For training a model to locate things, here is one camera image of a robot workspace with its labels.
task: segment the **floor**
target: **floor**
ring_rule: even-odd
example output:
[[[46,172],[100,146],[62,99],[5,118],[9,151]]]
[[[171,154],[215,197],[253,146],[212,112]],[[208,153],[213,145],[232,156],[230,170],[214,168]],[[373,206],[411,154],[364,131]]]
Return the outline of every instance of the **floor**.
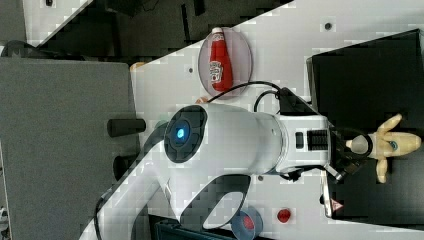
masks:
[[[231,27],[290,2],[204,0],[205,12],[196,16],[193,0],[142,1],[147,11],[133,17],[94,2],[41,48],[130,65],[149,62],[204,39],[216,26]]]

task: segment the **screw hole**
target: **screw hole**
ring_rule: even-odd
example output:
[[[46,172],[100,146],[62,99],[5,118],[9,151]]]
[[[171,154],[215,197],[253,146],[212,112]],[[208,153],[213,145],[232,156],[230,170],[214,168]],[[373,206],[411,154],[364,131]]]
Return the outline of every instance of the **screw hole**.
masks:
[[[324,28],[325,28],[325,30],[330,30],[331,28],[333,27],[333,25],[331,24],[331,23],[326,23],[325,25],[324,25]]]

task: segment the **gray panel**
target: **gray panel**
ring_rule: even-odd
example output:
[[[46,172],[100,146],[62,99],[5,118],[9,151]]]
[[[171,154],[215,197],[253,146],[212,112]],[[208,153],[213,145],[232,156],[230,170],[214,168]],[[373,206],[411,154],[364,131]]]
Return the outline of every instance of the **gray panel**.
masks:
[[[110,118],[135,117],[126,64],[0,58],[0,138],[14,239],[78,239],[115,181]]]
[[[22,0],[0,1],[0,45],[10,40],[26,40]]]

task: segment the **sticker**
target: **sticker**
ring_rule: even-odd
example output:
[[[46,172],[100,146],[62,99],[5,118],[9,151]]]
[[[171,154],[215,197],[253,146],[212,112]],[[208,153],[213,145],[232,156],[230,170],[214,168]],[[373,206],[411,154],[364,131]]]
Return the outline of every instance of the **sticker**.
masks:
[[[343,205],[341,205],[339,202],[337,202],[334,199],[331,199],[331,206],[333,208],[333,212],[335,212],[335,211],[337,211],[337,210],[339,210],[340,208],[343,207]]]
[[[221,41],[224,40],[224,34],[222,33],[215,33],[214,35],[212,35],[212,41]]]
[[[221,82],[222,66],[220,62],[212,61],[209,63],[209,75],[212,83]]]

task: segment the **ketchup label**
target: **ketchup label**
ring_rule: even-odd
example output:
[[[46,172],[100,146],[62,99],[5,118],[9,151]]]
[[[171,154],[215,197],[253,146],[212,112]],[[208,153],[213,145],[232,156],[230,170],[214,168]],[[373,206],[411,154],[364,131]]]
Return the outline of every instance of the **ketchup label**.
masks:
[[[224,34],[222,33],[215,33],[212,35],[212,41],[221,41],[224,40]]]
[[[209,63],[209,74],[210,74],[210,78],[211,78],[212,83],[221,82],[221,76],[222,76],[221,63],[217,62],[217,61],[211,61]]]

